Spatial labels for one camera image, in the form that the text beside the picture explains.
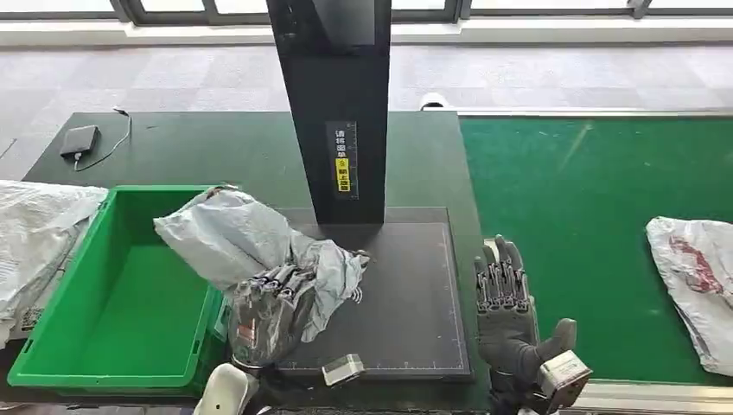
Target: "green table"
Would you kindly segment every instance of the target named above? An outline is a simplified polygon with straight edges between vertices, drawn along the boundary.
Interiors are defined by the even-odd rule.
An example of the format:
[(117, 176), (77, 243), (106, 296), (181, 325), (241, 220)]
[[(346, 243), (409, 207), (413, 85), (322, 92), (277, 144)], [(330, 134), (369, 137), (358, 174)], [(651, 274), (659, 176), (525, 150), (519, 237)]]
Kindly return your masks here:
[[(465, 180), (456, 114), (411, 112), (390, 116), (386, 190), (390, 206), (448, 207), (467, 338), (475, 330), (470, 260), (479, 233), (503, 233), (522, 250), (542, 335), (561, 317), (578, 320), (577, 352), (601, 388), (586, 388), (593, 399), (609, 380), (643, 382), (624, 391), (653, 395), (650, 402), (684, 395), (671, 409), (711, 408), (695, 406), (695, 399), (728, 405), (733, 393), (711, 386), (733, 381), (700, 368), (649, 255), (644, 226), (656, 215), (733, 221), (733, 118), (470, 115), (461, 117), (460, 131), (473, 188)], [(97, 124), (112, 137), (124, 133), (119, 116), (74, 114), (25, 179), (100, 186), (225, 180), (273, 206), (309, 203), (287, 113), (136, 114), (135, 120), (129, 146), (97, 168), (73, 173), (58, 157), (65, 129)], [(472, 384), (367, 384), (344, 389), (338, 401), (323, 397), (308, 405), (486, 408), (485, 366), (469, 347)], [(597, 408), (593, 399), (581, 403)], [(680, 403), (685, 399), (691, 406)]]

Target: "metal bracket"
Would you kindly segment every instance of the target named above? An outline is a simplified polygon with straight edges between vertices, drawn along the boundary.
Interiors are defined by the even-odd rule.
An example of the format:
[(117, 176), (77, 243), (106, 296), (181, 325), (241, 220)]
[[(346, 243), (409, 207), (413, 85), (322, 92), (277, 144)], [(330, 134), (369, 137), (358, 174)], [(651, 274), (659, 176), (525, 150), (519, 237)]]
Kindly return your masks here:
[(649, 11), (653, 0), (628, 0), (626, 5), (631, 8), (631, 17), (641, 19)]

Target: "white cable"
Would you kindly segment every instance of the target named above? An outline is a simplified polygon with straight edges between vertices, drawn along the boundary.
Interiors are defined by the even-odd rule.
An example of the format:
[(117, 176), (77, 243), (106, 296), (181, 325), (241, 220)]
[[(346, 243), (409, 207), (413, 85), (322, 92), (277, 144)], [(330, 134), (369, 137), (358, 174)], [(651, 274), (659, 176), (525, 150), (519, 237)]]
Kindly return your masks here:
[(89, 164), (87, 166), (82, 167), (81, 169), (79, 168), (79, 160), (81, 159), (81, 153), (74, 154), (73, 155), (73, 159), (74, 159), (74, 162), (73, 162), (73, 171), (84, 171), (86, 169), (89, 169), (91, 167), (96, 166), (99, 163), (102, 163), (107, 157), (109, 157), (109, 156), (112, 155), (112, 153), (114, 152), (114, 150), (116, 150), (117, 147), (124, 140), (126, 140), (127, 138), (129, 138), (130, 136), (132, 136), (132, 117), (130, 116), (130, 114), (128, 114), (125, 110), (120, 110), (119, 108), (112, 108), (112, 110), (114, 110), (115, 112), (117, 112), (120, 115), (124, 115), (124, 116), (127, 117), (127, 132), (124, 134), (124, 137), (120, 138), (119, 141), (117, 141), (117, 143), (114, 145), (114, 147), (112, 147), (112, 150), (110, 150), (110, 152), (108, 152), (107, 154), (103, 155), (102, 158), (100, 158), (99, 160), (97, 160), (96, 162), (94, 162), (92, 164)]

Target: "white plastic bag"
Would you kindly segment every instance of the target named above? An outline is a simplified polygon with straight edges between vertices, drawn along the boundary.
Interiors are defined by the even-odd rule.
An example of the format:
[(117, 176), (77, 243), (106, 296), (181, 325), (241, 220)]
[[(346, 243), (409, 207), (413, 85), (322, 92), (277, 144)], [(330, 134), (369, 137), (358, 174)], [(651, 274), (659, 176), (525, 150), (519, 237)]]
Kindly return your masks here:
[(106, 196), (105, 188), (0, 180), (0, 345)]
[(334, 241), (291, 229), (274, 209), (230, 186), (210, 188), (182, 208), (153, 220), (158, 235), (201, 277), (231, 296), (234, 287), (290, 259), (316, 268), (316, 300), (303, 331), (311, 342), (356, 291), (368, 257)]
[(700, 364), (733, 376), (733, 225), (657, 217), (647, 237)]

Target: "green mat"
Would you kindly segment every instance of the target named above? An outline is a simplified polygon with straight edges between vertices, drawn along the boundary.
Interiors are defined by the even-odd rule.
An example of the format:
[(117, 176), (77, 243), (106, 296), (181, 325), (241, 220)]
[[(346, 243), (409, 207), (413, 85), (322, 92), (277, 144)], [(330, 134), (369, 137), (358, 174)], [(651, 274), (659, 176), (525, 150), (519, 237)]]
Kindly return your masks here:
[(654, 216), (733, 221), (733, 120), (466, 118), (485, 236), (521, 248), (540, 333), (578, 320), (594, 379), (731, 386), (703, 371), (656, 271)]

